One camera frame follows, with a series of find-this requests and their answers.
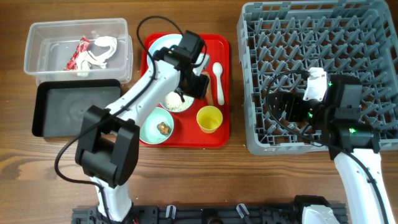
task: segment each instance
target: crumpled white cloth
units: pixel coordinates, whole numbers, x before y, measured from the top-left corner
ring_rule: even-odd
[[[76,58],[77,70],[89,70],[91,65],[98,65],[100,68],[106,68],[105,60],[112,57],[118,46],[118,41],[114,37],[98,37],[94,44],[99,47],[109,47],[109,50],[99,56],[95,56],[91,51],[82,52]],[[78,72],[79,77],[87,77],[88,72]]]

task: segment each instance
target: red tray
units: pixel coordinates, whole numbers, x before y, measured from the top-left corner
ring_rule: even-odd
[[[149,35],[144,45],[149,47],[158,38],[168,33],[155,33]],[[205,100],[195,99],[192,106],[182,113],[170,112],[174,119],[174,130],[168,140],[156,145],[149,145],[141,141],[146,146],[154,147],[197,147],[197,148],[216,148],[223,146],[229,139],[229,43],[221,35],[202,34],[200,35],[207,45],[207,53],[210,55],[210,62],[204,70],[210,74],[211,92],[215,106],[221,110],[223,114],[223,123],[212,134],[206,134],[199,128],[197,123],[197,113],[200,108],[207,106]],[[213,64],[219,62],[223,66],[223,74],[221,76],[221,85],[224,91],[225,103],[223,106],[217,103],[217,87],[216,77],[212,71]],[[148,69],[147,54],[142,51],[141,76]]]

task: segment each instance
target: gray metal rack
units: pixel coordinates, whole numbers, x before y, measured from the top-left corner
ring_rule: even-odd
[[[250,2],[237,25],[244,77],[248,149],[257,155],[327,150],[302,142],[270,119],[264,106],[267,84],[280,72],[323,67],[329,75],[351,75],[363,84],[360,122],[380,131],[382,150],[398,148],[398,40],[387,3],[381,0]],[[272,89],[304,92],[298,74]],[[305,123],[288,123],[303,131]],[[319,139],[321,132],[305,134]]]

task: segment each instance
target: white plate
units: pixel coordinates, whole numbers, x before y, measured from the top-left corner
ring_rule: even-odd
[[[182,39],[181,34],[169,34],[164,35],[163,37],[157,39],[150,47],[149,53],[153,55],[155,51],[160,50],[162,47],[171,47],[173,45],[178,45]],[[147,55],[147,64],[148,66],[152,62],[150,61],[149,56]]]

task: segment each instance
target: cup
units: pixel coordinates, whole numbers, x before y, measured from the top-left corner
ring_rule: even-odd
[[[204,106],[198,111],[197,122],[204,133],[213,133],[223,122],[223,114],[215,106]]]

